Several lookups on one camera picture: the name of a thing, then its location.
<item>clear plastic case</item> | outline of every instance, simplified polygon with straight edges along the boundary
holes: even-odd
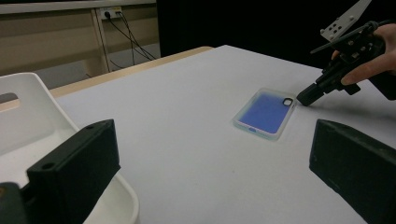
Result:
[[[233,118],[233,124],[249,133],[277,140],[296,106],[295,95],[259,89]]]

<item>power outlet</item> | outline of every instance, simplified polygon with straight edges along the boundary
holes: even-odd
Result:
[[[105,13],[110,13],[110,19],[120,18],[121,7],[101,7],[100,8],[100,16],[102,20],[108,20],[105,16]]]

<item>blue phone case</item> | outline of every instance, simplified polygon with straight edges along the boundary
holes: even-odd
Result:
[[[233,124],[260,137],[276,140],[294,107],[295,95],[260,89],[233,118]]]

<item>white table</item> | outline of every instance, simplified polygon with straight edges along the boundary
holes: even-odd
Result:
[[[320,69],[223,46],[57,98],[79,128],[114,119],[140,223],[361,224],[308,168],[317,119],[396,147],[396,104],[369,82],[298,104],[277,141],[233,116],[262,87],[298,94]]]

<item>human hand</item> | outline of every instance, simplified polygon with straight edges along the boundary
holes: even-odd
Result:
[[[393,71],[396,74],[396,23],[378,27],[375,30],[375,35],[381,37],[385,42],[384,54],[379,55],[370,62],[359,65],[347,73],[341,79],[343,85],[355,84],[386,71]],[[338,51],[335,51],[332,54],[332,59],[338,53]]]

